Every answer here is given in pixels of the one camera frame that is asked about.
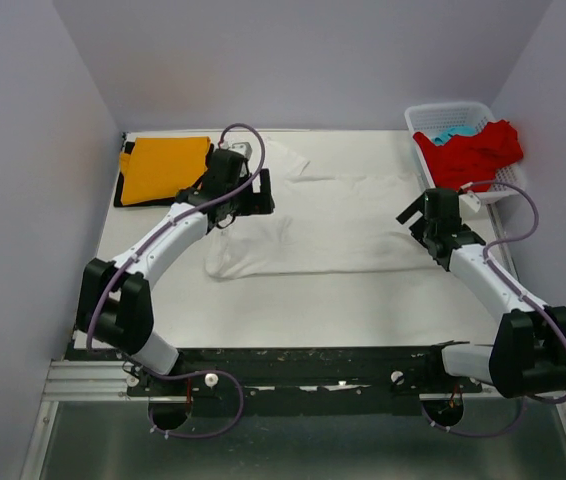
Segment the white t-shirt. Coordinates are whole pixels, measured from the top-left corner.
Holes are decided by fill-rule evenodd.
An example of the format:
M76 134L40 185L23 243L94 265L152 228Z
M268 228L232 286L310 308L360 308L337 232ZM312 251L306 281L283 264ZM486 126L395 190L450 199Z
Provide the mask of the white t-shirt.
M310 160L266 140L273 213L240 217L209 236L206 273L217 280L257 275L363 273L434 267L396 218L420 192L417 175L309 175Z

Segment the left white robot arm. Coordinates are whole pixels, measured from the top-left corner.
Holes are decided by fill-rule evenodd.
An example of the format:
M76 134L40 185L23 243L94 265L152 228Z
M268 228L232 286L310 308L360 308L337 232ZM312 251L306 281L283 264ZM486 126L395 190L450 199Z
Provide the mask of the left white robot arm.
M135 245L111 260L85 267L76 316L86 346L98 340L151 370L150 382L164 395L185 380L179 351L154 329L151 293L161 276L191 245L236 218L274 211L269 171L249 171L247 142L211 151L206 171L177 193L162 220Z

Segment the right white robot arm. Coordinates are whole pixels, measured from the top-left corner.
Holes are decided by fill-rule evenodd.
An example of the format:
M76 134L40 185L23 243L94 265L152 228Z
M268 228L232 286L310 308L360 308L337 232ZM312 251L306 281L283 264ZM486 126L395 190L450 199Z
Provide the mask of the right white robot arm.
M499 325L490 345L438 346L437 358L423 367L425 384L443 392L467 377L504 398L566 402L566 307L535 296L498 263L491 244L463 223L461 197L454 189L427 189L397 220Z

